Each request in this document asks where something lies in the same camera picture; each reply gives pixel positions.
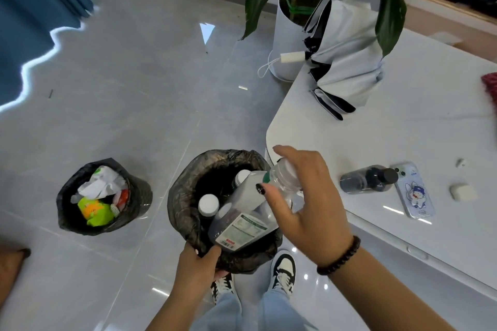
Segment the person's right hand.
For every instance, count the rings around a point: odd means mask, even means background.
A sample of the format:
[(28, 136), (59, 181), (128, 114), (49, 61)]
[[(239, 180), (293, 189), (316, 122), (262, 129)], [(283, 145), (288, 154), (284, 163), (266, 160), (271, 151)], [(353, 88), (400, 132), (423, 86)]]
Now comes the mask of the person's right hand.
[(305, 202), (294, 213), (296, 226), (279, 228), (309, 260), (328, 267), (351, 247), (353, 236), (326, 162), (317, 151), (282, 145), (274, 146), (273, 151), (294, 166)]

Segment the person's left hand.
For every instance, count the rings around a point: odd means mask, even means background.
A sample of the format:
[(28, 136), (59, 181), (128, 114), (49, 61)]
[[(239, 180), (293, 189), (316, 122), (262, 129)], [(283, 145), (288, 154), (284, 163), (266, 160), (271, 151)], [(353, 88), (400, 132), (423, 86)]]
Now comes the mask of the person's left hand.
[(227, 271), (217, 269), (216, 273), (208, 273), (201, 267), (200, 257), (196, 249), (186, 242), (179, 255), (176, 276), (173, 288), (191, 288), (200, 291), (201, 288), (210, 288), (212, 282), (224, 277)]

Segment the clear labelled plastic bottle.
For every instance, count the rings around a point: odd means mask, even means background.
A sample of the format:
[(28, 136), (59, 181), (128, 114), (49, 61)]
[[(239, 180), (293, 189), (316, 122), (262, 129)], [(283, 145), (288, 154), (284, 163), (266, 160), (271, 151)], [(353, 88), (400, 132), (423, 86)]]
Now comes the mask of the clear labelled plastic bottle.
[(281, 158), (269, 171), (251, 171), (220, 208), (208, 230), (210, 241), (228, 253), (236, 252), (278, 228), (275, 216), (257, 184), (274, 186), (289, 209), (301, 191), (294, 166)]

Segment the large black-bagged trash bin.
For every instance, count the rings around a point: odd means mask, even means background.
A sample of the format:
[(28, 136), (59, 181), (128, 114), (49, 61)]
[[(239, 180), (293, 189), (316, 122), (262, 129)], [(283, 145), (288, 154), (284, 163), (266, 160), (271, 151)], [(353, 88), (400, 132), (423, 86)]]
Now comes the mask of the large black-bagged trash bin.
[[(201, 197), (212, 194), (222, 205), (234, 192), (232, 182), (240, 170), (269, 169), (264, 156), (254, 150), (213, 149), (199, 154), (169, 190), (167, 212), (172, 227), (203, 257), (213, 243), (208, 237), (207, 222), (198, 211)], [(216, 269), (232, 274), (253, 274), (274, 258), (282, 242), (283, 234), (277, 228), (237, 252), (222, 252)]]

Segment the person's left forearm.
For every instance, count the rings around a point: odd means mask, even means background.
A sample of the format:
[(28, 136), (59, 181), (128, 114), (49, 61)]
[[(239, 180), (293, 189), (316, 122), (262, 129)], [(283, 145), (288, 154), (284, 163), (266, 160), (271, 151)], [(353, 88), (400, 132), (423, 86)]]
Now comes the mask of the person's left forearm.
[(188, 331), (207, 291), (173, 288), (145, 331)]

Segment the black and white left shoe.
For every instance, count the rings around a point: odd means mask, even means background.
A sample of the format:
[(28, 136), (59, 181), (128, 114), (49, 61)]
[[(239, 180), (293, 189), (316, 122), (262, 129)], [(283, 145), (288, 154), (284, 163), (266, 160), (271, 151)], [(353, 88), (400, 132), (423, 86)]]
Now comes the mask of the black and white left shoe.
[(241, 302), (231, 273), (227, 273), (224, 277), (212, 282), (210, 290), (215, 305), (218, 305), (222, 299), (230, 299), (234, 300), (235, 303), (241, 307)]

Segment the black and white shoe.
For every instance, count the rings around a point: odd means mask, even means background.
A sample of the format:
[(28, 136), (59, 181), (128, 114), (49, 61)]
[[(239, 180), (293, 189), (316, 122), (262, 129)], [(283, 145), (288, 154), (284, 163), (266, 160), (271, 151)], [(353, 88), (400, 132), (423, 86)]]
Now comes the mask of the black and white shoe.
[(288, 250), (279, 250), (271, 261), (268, 292), (277, 292), (290, 299), (296, 281), (296, 264)]
[(227, 273), (224, 277), (212, 282), (210, 290), (215, 305), (218, 305), (222, 299), (230, 299), (234, 300), (235, 303), (241, 307), (241, 302), (231, 273)]

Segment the black and white right shoe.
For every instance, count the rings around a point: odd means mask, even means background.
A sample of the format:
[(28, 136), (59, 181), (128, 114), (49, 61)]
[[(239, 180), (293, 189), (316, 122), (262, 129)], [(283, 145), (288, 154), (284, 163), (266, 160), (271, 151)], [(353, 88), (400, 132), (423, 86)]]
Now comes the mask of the black and white right shoe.
[(296, 264), (288, 250), (279, 250), (271, 261), (268, 292), (277, 292), (290, 299), (296, 281)]

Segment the dark bottle with black cap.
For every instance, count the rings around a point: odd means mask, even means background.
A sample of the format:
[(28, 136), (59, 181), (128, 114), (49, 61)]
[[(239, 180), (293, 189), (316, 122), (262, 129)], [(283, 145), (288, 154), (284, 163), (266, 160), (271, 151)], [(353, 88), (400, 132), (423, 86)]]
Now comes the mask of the dark bottle with black cap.
[(366, 192), (386, 192), (399, 179), (394, 169), (382, 165), (350, 171), (340, 177), (339, 185), (347, 194), (360, 194)]

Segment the green and orange wrapper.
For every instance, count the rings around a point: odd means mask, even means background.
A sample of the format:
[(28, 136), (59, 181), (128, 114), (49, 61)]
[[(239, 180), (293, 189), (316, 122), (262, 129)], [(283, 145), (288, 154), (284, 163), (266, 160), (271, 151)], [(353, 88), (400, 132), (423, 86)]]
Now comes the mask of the green and orange wrapper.
[(83, 197), (78, 202), (78, 208), (90, 227), (103, 227), (116, 218), (111, 205), (99, 199)]

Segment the phone with cartoon case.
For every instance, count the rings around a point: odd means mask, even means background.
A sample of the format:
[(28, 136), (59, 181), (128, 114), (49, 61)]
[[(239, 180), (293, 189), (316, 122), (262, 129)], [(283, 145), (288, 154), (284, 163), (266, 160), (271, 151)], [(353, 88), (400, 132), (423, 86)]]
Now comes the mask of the phone with cartoon case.
[(395, 187), (407, 216), (417, 220), (434, 217), (435, 208), (416, 165), (403, 162), (393, 164), (390, 168), (398, 175)]

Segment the white plant pot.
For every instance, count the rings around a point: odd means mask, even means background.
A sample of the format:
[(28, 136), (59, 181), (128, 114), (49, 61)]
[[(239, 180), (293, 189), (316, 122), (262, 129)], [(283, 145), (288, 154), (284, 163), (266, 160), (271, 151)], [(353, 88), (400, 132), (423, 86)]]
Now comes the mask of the white plant pot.
[(280, 81), (292, 83), (299, 74), (303, 61), (282, 62), (281, 55), (307, 50), (304, 40), (314, 33), (328, 1), (330, 0), (316, 0), (317, 6), (310, 7), (305, 14), (295, 13), (295, 21), (290, 19), (291, 12), (287, 0), (278, 1), (273, 47), (268, 64), (271, 74)]

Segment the white and black folded umbrella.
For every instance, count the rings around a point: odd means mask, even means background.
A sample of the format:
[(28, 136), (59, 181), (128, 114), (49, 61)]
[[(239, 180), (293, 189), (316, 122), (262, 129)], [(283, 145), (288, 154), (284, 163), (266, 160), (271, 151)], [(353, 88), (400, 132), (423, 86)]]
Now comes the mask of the white and black folded umbrella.
[(376, 37), (378, 12), (369, 3), (328, 0), (320, 5), (316, 23), (306, 25), (304, 40), (311, 94), (330, 115), (344, 115), (366, 106), (384, 77), (383, 51)]

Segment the red cloth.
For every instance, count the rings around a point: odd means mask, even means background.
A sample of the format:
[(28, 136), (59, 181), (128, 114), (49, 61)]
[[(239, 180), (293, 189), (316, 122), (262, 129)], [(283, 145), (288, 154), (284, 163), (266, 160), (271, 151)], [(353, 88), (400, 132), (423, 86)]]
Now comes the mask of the red cloth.
[(485, 74), (481, 77), (485, 90), (492, 100), (495, 113), (497, 115), (497, 72)]

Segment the wooden ledge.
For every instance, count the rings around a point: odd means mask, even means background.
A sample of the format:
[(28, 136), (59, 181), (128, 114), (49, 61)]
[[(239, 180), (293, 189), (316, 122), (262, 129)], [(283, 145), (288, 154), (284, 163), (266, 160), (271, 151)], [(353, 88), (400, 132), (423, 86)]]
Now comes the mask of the wooden ledge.
[(497, 64), (497, 19), (445, 0), (404, 0), (405, 28)]

